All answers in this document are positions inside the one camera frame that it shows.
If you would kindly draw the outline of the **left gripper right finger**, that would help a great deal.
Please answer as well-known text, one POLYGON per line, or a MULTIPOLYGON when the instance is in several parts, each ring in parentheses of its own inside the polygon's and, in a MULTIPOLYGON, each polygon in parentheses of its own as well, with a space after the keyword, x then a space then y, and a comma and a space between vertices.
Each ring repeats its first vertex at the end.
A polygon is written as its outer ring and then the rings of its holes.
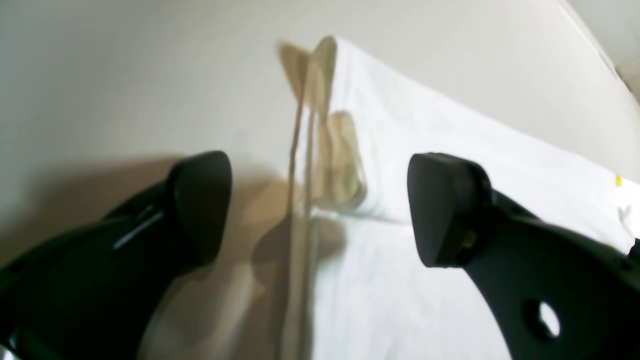
POLYGON ((638 242, 624 254, 542 221, 447 153, 412 155, 407 197, 421 262, 464 269, 514 360, 639 358, 638 242))

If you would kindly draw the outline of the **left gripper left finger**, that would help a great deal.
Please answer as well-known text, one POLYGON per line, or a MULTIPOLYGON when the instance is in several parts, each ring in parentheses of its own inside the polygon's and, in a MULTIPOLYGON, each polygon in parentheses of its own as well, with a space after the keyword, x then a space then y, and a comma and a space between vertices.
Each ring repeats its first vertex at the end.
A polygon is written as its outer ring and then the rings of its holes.
POLYGON ((18 360, 134 360, 175 278, 214 262, 233 189, 222 151, 1 269, 1 348, 18 360))

